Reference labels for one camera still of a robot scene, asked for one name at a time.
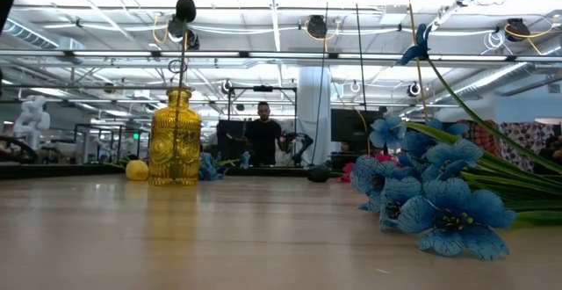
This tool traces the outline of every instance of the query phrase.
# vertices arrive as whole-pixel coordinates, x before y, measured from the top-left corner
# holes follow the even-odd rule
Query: yellow glass vase
[[[197,185],[201,118],[188,108],[191,92],[187,89],[170,89],[167,94],[168,107],[156,111],[152,119],[148,182],[151,185]],[[175,134],[176,153],[173,149]]]

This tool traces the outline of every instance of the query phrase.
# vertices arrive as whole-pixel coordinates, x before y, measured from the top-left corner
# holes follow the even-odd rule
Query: yellow ball
[[[133,181],[144,181],[148,179],[148,165],[140,160],[130,161],[125,169],[126,177]]]

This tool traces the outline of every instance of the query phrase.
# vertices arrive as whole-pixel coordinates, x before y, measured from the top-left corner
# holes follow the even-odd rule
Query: wooden table
[[[0,182],[1,289],[560,289],[562,228],[501,233],[486,263],[381,233],[349,187],[227,177],[154,188],[124,176]]]

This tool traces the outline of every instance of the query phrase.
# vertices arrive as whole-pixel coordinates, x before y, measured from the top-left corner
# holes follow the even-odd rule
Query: man
[[[545,142],[544,149],[538,153],[542,158],[546,158],[553,163],[562,164],[562,136],[556,137],[551,136]],[[559,176],[556,171],[550,170],[544,167],[540,163],[535,163],[535,167],[533,168],[533,172],[538,175],[545,175],[545,176]]]
[[[246,127],[246,137],[254,150],[250,163],[254,166],[275,165],[275,143],[280,143],[281,126],[270,120],[270,105],[260,102],[257,105],[258,120],[251,121]]]

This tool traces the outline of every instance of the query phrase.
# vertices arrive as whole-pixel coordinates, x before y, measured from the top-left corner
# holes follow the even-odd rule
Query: black shirt
[[[255,152],[250,158],[253,165],[275,164],[275,140],[281,137],[281,127],[277,122],[251,121],[246,127],[246,137]]]

